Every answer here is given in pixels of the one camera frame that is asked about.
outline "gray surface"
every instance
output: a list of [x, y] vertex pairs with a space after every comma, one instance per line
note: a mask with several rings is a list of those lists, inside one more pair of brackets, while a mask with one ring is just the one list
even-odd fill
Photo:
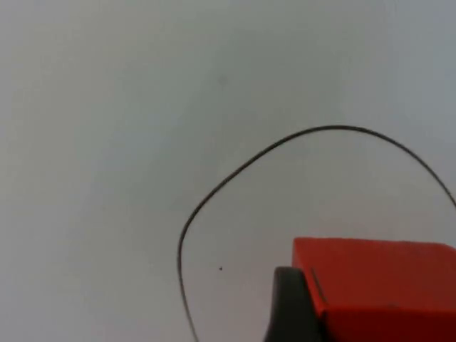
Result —
[[[365, 125], [456, 190], [453, 1], [0, 2], [3, 341], [190, 341], [193, 206], [282, 135]], [[350, 133], [239, 177], [185, 245], [202, 341], [259, 341], [296, 235], [456, 245], [410, 158]]]

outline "black wire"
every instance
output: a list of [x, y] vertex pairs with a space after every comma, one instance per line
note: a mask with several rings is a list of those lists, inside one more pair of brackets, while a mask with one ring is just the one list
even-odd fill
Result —
[[244, 164], [242, 164], [235, 171], [233, 171], [230, 175], [228, 175], [225, 179], [223, 179], [214, 189], [212, 189], [211, 192], [209, 194], [207, 194], [206, 197], [204, 197], [202, 199], [202, 201], [197, 205], [197, 207], [193, 210], [193, 212], [187, 219], [187, 222], [185, 222], [185, 225], [182, 228], [182, 231], [180, 233], [179, 244], [177, 246], [177, 275], [179, 276], [180, 294], [182, 296], [182, 302], [184, 304], [185, 314], [187, 315], [187, 320], [190, 325], [190, 329], [192, 331], [193, 338], [196, 342], [198, 342], [199, 339], [198, 339], [198, 335], [197, 335], [197, 332], [195, 329], [195, 324], [192, 319], [192, 314], [190, 313], [190, 308], [188, 306], [187, 295], [185, 293], [184, 279], [182, 277], [182, 247], [184, 244], [185, 236], [187, 235], [187, 232], [188, 232], [188, 229], [190, 228], [191, 223], [193, 222], [195, 217], [198, 215], [200, 210], [211, 200], [211, 198], [214, 197], [215, 194], [218, 193], [218, 191], [220, 191], [229, 181], [231, 181], [239, 173], [241, 173], [242, 171], [247, 169], [250, 165], [252, 165], [254, 162], [256, 162], [259, 158], [263, 157], [264, 155], [271, 152], [278, 146], [281, 146], [290, 140], [299, 138], [303, 135], [308, 135], [311, 133], [321, 132], [321, 131], [325, 131], [325, 130], [348, 130], [348, 131], [352, 131], [352, 132], [363, 133], [363, 134], [371, 135], [371, 136], [377, 137], [381, 140], [387, 141], [388, 143], [393, 144], [394, 146], [400, 148], [402, 151], [406, 152], [409, 156], [411, 156], [413, 159], [415, 159], [417, 162], [419, 162], [421, 164], [421, 166], [423, 166], [432, 175], [434, 180], [437, 181], [439, 186], [443, 189], [445, 194], [450, 199], [451, 203], [453, 204], [453, 207], [456, 209], [456, 201], [455, 201], [454, 197], [452, 196], [451, 192], [449, 191], [449, 189], [447, 188], [445, 183], [437, 175], [437, 173], [435, 173], [435, 171], [419, 155], [414, 153], [411, 149], [407, 148], [406, 146], [402, 145], [400, 142], [397, 142], [396, 140], [394, 140], [382, 133], [376, 132], [374, 130], [369, 130], [368, 128], [357, 127], [357, 126], [352, 126], [352, 125], [325, 125], [325, 126], [317, 126], [317, 127], [307, 128], [305, 130], [300, 130], [296, 133], [286, 136], [285, 138], [280, 139], [279, 141], [276, 141], [275, 143], [266, 147], [262, 151], [258, 152], [255, 156], [253, 156], [252, 158], [247, 160]]

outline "white background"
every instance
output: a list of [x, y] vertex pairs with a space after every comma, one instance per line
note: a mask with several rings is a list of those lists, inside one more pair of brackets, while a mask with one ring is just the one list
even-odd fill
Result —
[[[0, 339], [191, 341], [175, 271], [186, 216], [298, 129], [379, 130], [456, 191], [455, 13], [453, 0], [2, 0]], [[200, 338], [261, 340], [295, 236], [456, 245], [455, 219], [384, 142], [293, 141], [191, 228]]]

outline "black rubber piece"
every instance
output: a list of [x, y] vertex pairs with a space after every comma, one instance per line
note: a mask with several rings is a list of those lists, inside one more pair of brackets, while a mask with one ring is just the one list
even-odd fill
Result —
[[293, 267], [277, 267], [264, 342], [324, 341], [303, 272]]

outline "black object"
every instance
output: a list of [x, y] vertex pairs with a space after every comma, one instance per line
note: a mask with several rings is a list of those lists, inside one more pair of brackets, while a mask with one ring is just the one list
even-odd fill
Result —
[[444, 193], [447, 195], [448, 199], [451, 201], [452, 205], [454, 208], [456, 208], [456, 199], [452, 196], [451, 191], [447, 188], [445, 183], [440, 179], [440, 177], [435, 173], [435, 171], [429, 166], [419, 155], [417, 155], [415, 152], [413, 152], [410, 148], [404, 146], [400, 142], [388, 137], [387, 135], [384, 135], [380, 132], [376, 132], [374, 130], [370, 130], [368, 128], [364, 127], [358, 127], [358, 126], [352, 126], [352, 125], [324, 125], [324, 126], [316, 126], [316, 127], [311, 127], [307, 128], [305, 130], [300, 130], [298, 132], [292, 133], [290, 135], [287, 135], [286, 137], [274, 142], [270, 146], [264, 148], [260, 152], [258, 152], [256, 155], [251, 157], [249, 160], [247, 160], [244, 164], [239, 166], [235, 171], [233, 171], [231, 174], [226, 176], [216, 187], [214, 187], [202, 200], [199, 202], [197, 207], [193, 210], [191, 215], [188, 217], [187, 221], [184, 224], [184, 227], [182, 228], [182, 231], [180, 232], [180, 237], [179, 237], [179, 242], [177, 244], [177, 275], [179, 278], [179, 287], [180, 287], [180, 294], [182, 297], [182, 302], [184, 304], [184, 310], [185, 310], [185, 315], [187, 316], [188, 323], [190, 325], [190, 330], [193, 335], [193, 339], [198, 342], [198, 335], [197, 335], [197, 330], [195, 328], [195, 324], [193, 323], [192, 319], [192, 314], [190, 313], [190, 308], [188, 305], [188, 300], [187, 300], [187, 293], [185, 292], [185, 285], [184, 285], [184, 276], [182, 275], [182, 249], [184, 246], [184, 240], [185, 237], [187, 236], [187, 231], [190, 228], [190, 225], [192, 224], [193, 220], [195, 217], [198, 215], [200, 210], [214, 197], [215, 194], [217, 194], [227, 183], [229, 183], [231, 180], [233, 180], [238, 174], [240, 174], [242, 171], [247, 169], [250, 165], [252, 165], [254, 162], [256, 162], [258, 159], [261, 157], [267, 155], [270, 153], [272, 150], [275, 150], [279, 146], [282, 146], [283, 144], [287, 143], [288, 141], [294, 140], [296, 138], [312, 134], [312, 133], [317, 133], [317, 132], [323, 132], [323, 131], [334, 131], [334, 130], [344, 130], [344, 131], [351, 131], [351, 132], [357, 132], [357, 133], [362, 133], [364, 135], [370, 135], [376, 138], [379, 138], [381, 140], [386, 141], [387, 143], [390, 143], [391, 145], [396, 146], [400, 150], [404, 151], [406, 154], [411, 156], [414, 160], [416, 160], [422, 167], [426, 169], [432, 176], [432, 178], [439, 184], [439, 186], [442, 188]]
[[264, 342], [324, 342], [313, 307], [303, 272], [293, 267], [277, 267]]

